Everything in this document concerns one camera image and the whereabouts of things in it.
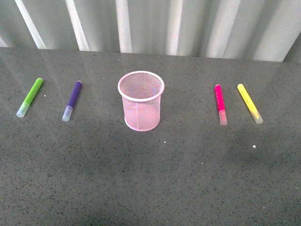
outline curtain fold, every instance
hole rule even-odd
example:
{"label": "curtain fold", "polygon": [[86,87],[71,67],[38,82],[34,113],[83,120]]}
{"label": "curtain fold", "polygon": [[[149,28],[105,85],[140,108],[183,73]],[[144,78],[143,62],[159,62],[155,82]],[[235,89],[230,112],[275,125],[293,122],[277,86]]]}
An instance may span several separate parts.
{"label": "curtain fold", "polygon": [[300,0],[1,0],[0,47],[301,63]]}

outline clear marker cap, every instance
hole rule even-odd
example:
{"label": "clear marker cap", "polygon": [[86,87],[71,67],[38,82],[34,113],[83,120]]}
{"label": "clear marker cap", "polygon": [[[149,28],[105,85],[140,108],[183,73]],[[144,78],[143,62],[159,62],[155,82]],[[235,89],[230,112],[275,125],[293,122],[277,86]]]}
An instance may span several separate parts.
{"label": "clear marker cap", "polygon": [[63,121],[69,121],[73,108],[71,106],[67,106],[62,117]]}
{"label": "clear marker cap", "polygon": [[17,111],[17,117],[19,118],[23,118],[24,115],[26,114],[28,108],[29,108],[30,104],[23,102],[21,107],[19,108],[19,110]]}
{"label": "clear marker cap", "polygon": [[220,110],[218,112],[218,114],[220,116],[220,123],[221,123],[221,125],[223,125],[223,126],[227,125],[228,122],[227,122],[227,116],[226,116],[225,110]]}
{"label": "clear marker cap", "polygon": [[257,110],[256,111],[251,111],[251,114],[252,114],[252,116],[255,119],[255,122],[257,124],[262,124],[263,123],[263,119],[262,119],[262,117],[260,116],[260,114]]}

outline pink wire mesh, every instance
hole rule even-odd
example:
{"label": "pink wire mesh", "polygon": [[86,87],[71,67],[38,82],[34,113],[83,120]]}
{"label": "pink wire mesh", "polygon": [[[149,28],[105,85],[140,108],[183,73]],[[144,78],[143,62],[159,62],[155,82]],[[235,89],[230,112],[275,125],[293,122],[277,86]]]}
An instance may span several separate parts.
{"label": "pink wire mesh", "polygon": [[160,122],[163,80],[154,73],[132,72],[123,76],[118,89],[122,95],[126,124],[137,131],[148,131]]}

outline yellow marker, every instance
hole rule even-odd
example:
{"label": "yellow marker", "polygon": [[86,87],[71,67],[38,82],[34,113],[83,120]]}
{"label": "yellow marker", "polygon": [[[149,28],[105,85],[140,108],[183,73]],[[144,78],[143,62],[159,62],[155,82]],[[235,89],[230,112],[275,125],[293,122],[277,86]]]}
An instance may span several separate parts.
{"label": "yellow marker", "polygon": [[263,119],[262,119],[262,117],[260,116],[260,114],[259,114],[257,108],[255,107],[255,105],[254,105],[252,99],[250,98],[248,92],[246,91],[244,85],[243,85],[243,84],[239,84],[239,85],[237,86],[237,89],[239,90],[239,92],[240,92],[241,96],[243,97],[243,99],[244,99],[246,105],[248,106],[248,108],[249,108],[249,110],[250,110],[250,112],[251,112],[253,118],[255,119],[255,122],[256,122],[257,124],[263,123]]}

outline pink marker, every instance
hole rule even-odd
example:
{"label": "pink marker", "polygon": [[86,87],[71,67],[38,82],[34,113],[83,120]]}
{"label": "pink marker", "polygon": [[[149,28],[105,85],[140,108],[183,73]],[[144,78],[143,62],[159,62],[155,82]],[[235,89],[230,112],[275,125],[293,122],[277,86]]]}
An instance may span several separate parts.
{"label": "pink marker", "polygon": [[228,124],[228,122],[226,117],[225,104],[222,98],[222,88],[220,85],[215,86],[215,95],[216,95],[218,114],[220,115],[220,122],[221,125],[225,126]]}

